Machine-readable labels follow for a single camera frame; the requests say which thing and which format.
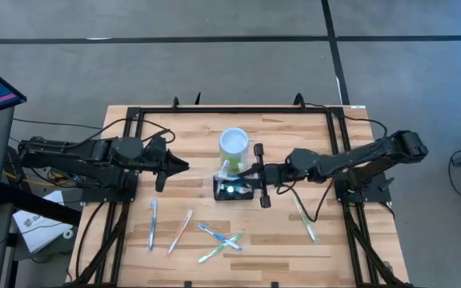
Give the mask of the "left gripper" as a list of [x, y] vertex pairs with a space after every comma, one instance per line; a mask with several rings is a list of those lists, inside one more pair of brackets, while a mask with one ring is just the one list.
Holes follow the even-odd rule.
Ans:
[[166, 148], [166, 139], [160, 136], [153, 137], [143, 150], [143, 171], [156, 175], [155, 190], [163, 191], [169, 175], [180, 174], [189, 170], [188, 162], [175, 156]]

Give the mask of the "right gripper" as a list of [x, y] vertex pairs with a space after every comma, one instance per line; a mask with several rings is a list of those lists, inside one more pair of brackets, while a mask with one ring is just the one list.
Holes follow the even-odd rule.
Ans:
[[291, 190], [291, 186], [287, 186], [287, 180], [284, 174], [289, 166], [289, 157], [286, 156], [284, 163], [265, 164], [263, 160], [264, 149], [262, 143], [254, 144], [254, 154], [257, 158], [258, 165], [252, 165], [249, 169], [238, 174], [239, 177], [246, 177], [252, 174], [258, 174], [259, 178], [243, 178], [242, 183], [245, 187], [251, 189], [260, 189], [260, 205], [262, 208], [271, 207], [271, 198], [268, 194], [267, 186], [273, 185], [277, 187], [277, 194], [284, 194]]

